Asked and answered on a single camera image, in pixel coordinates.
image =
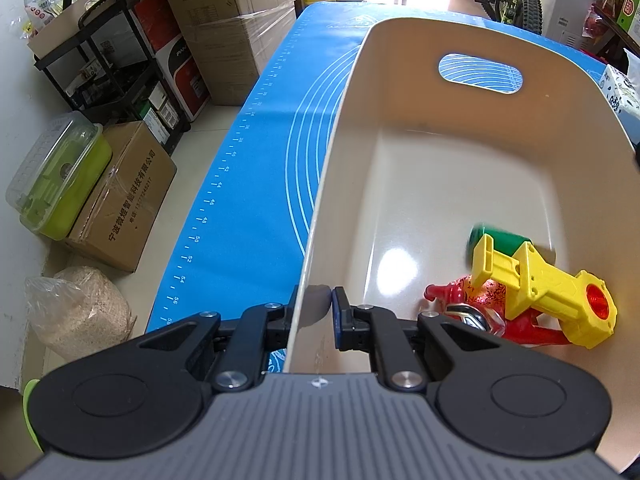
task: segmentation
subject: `shelf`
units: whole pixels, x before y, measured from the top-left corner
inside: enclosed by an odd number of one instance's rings
[[[640,45],[638,45],[636,43],[636,41],[630,36],[628,35],[623,29],[622,27],[620,27],[618,25],[618,23],[612,19],[612,17],[607,16],[604,13],[604,10],[602,10],[600,7],[598,7],[597,5],[593,6],[593,10],[596,12],[596,14],[598,16],[600,16],[604,22],[607,24],[607,27],[609,27],[617,37],[619,37],[623,43],[626,45],[626,47],[633,52],[634,54],[636,54],[636,56],[640,57]]]
[[[92,39],[92,35],[109,20],[115,18],[120,13],[125,15],[133,35],[145,54],[146,60],[117,69],[116,67],[109,65],[104,54],[101,53],[100,49]],[[78,20],[78,29],[78,32],[76,32],[72,38],[64,41],[42,59],[35,57],[36,68],[46,74],[47,78],[51,81],[53,86],[63,99],[65,99],[72,110],[78,110],[92,122],[101,123],[105,126],[123,121],[142,120],[139,112],[136,110],[136,101],[140,96],[140,92],[142,92],[153,79],[160,82],[164,88],[164,92],[178,114],[178,122],[174,128],[168,130],[169,138],[163,145],[164,150],[171,155],[176,144],[182,137],[182,134],[188,131],[191,125],[171,86],[162,74],[162,71],[158,66],[158,62],[153,57],[148,46],[143,40],[142,33],[136,27],[136,23],[127,9],[126,1],[99,0]],[[89,61],[86,53],[82,49],[83,43],[86,43],[89,46],[95,56],[95,59],[100,62],[105,76],[108,78],[108,82],[111,85],[110,88],[106,88],[104,93],[100,95],[100,98],[91,105],[84,104],[84,99],[72,99],[66,95],[65,90],[60,86],[47,68],[49,65],[75,49],[80,51],[80,54],[85,61]]]

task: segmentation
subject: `toy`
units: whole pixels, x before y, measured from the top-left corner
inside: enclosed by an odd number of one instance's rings
[[[506,291],[504,285],[494,280],[487,280],[475,288],[471,285],[471,276],[464,276],[449,285],[429,285],[424,291],[424,298],[428,301],[439,300],[443,314],[514,343],[569,344],[562,331],[539,326],[538,316],[541,312],[533,308],[513,320],[506,319]]]
[[[540,256],[542,256],[548,264],[556,264],[556,250],[553,247],[487,224],[476,224],[473,229],[471,229],[469,240],[466,243],[466,256],[469,261],[473,259],[474,248],[484,234],[488,234],[494,239],[494,250],[499,253],[513,256],[513,253],[515,253],[524,242],[531,242],[540,253]]]
[[[494,249],[484,234],[474,249],[471,287],[493,279],[506,287],[504,316],[515,320],[533,305],[557,318],[567,339],[593,348],[613,334],[617,309],[605,282],[581,270],[575,277],[546,263],[530,242],[513,257]]]

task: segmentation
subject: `measurement ruler markings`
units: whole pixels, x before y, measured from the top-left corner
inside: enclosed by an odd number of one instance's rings
[[[290,44],[289,48],[291,47],[291,45],[292,45],[293,43],[295,43],[295,41],[296,41],[296,40],[293,40],[293,41],[291,42],[291,44]],[[286,57],[285,57],[285,56],[280,56],[280,58],[278,58],[278,61],[284,61],[284,60],[286,60]],[[276,73],[274,73],[274,70],[280,70],[281,68],[282,68],[281,66],[279,66],[279,65],[275,65],[275,66],[274,66],[274,68],[273,68],[273,70],[271,70],[271,73],[270,73],[270,74],[268,74],[268,76],[270,76],[270,77],[272,77],[272,78],[273,78],[273,77],[276,77],[276,76],[277,76],[277,74],[276,74]],[[262,88],[261,88],[261,90],[262,90],[262,91],[261,91],[261,92],[258,92],[257,94],[258,94],[258,95],[261,95],[261,96],[265,96],[265,95],[267,95],[267,94],[268,94],[268,92],[266,92],[266,91],[265,91],[265,88],[266,88],[266,87],[269,87],[269,86],[272,86],[272,85],[273,85],[273,83],[271,83],[271,82],[265,82],[265,83],[263,83]],[[256,101],[255,101],[255,102],[253,102],[253,105],[255,105],[255,106],[261,106],[261,105],[262,105],[262,101],[261,101],[261,99],[256,99]],[[253,117],[253,116],[255,115],[255,112],[254,112],[254,111],[252,111],[252,110],[254,110],[254,107],[253,107],[253,106],[249,106],[249,107],[248,107],[248,110],[247,110],[244,114],[245,114],[247,117]],[[241,122],[242,122],[242,123],[247,123],[247,122],[248,122],[248,120],[247,120],[247,118],[242,118]],[[243,128],[245,131],[247,131],[247,130],[249,129],[249,126],[250,126],[249,124],[240,124],[240,125],[238,126],[238,128]],[[241,135],[241,133],[240,133],[240,132],[236,132],[236,137],[232,139],[232,140],[233,140],[233,142],[238,142],[238,143],[243,142],[243,141],[244,141],[244,137],[241,137],[240,135]],[[234,146],[235,146],[234,144],[230,144],[228,147],[229,147],[229,148],[233,148]],[[230,155],[230,156],[235,157],[235,156],[237,155],[237,152],[225,152],[225,155]],[[229,172],[229,170],[230,170],[230,168],[229,168],[228,166],[223,166],[223,167],[220,167],[220,168],[218,168],[218,169],[219,169],[220,171],[225,171],[225,173],[228,173],[228,172]],[[215,175],[214,175],[214,178],[220,178],[220,176],[219,176],[218,174],[215,174]],[[222,181],[218,181],[218,182],[211,182],[211,183],[210,183],[210,185],[211,185],[211,186],[215,186],[215,187],[218,187],[218,188],[221,188],[221,187],[222,187],[222,184],[223,184],[223,183],[222,183]],[[210,199],[210,200],[203,200],[203,202],[204,202],[204,203],[208,203],[209,205],[213,205],[213,204],[215,203],[215,200],[214,200],[214,199]],[[201,217],[201,218],[196,218],[196,220],[197,220],[197,221],[199,221],[199,222],[202,222],[203,224],[207,222],[207,218],[206,218],[206,217],[204,217],[204,216],[203,216],[203,217]],[[192,230],[197,230],[197,227],[196,227],[196,226],[192,226],[192,227],[191,227],[191,229],[192,229]],[[189,237],[188,237],[188,239],[189,239],[189,240],[194,240],[196,243],[198,243],[198,242],[200,241],[200,237],[195,237],[195,236],[189,236]],[[185,248],[185,249],[189,249],[190,247],[189,247],[189,246],[187,246],[187,245],[185,245],[185,246],[184,246],[184,248]],[[189,255],[189,256],[180,256],[180,257],[181,257],[181,259],[187,260],[188,262],[193,261],[193,255]],[[185,280],[185,277],[184,277],[184,276],[174,276],[174,278],[175,278],[176,280],[180,280],[180,283],[184,283],[184,280]],[[177,304],[177,303],[178,303],[178,299],[177,299],[177,298],[172,298],[171,296],[167,296],[167,299],[172,300],[172,301],[174,302],[174,304]],[[164,306],[163,308],[164,308],[164,310],[169,310],[169,308],[168,308],[167,306]],[[161,319],[161,320],[163,320],[163,321],[165,321],[167,324],[170,324],[170,323],[173,321],[171,318],[164,318],[164,317],[161,317],[160,319]]]

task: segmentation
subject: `beige plastic basket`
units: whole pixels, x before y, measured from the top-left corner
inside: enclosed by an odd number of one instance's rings
[[[514,66],[511,94],[450,82],[447,54]],[[613,416],[598,448],[613,467],[640,450],[640,174],[634,150],[594,81],[570,60],[486,28],[423,18],[375,25],[334,126],[309,230],[285,370],[369,370],[334,349],[326,296],[415,318],[429,283],[468,273],[476,222],[548,240],[556,265],[606,280],[615,334],[592,350],[546,351],[607,387]]]

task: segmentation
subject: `red toy figure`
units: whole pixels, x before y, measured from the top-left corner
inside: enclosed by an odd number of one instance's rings
[[[506,287],[488,280],[480,290],[474,290],[470,276],[449,285],[429,285],[424,299],[439,300],[442,313],[461,320],[469,326],[502,336],[521,345],[567,345],[561,330],[538,325],[540,312],[529,308],[516,319],[504,317]]]

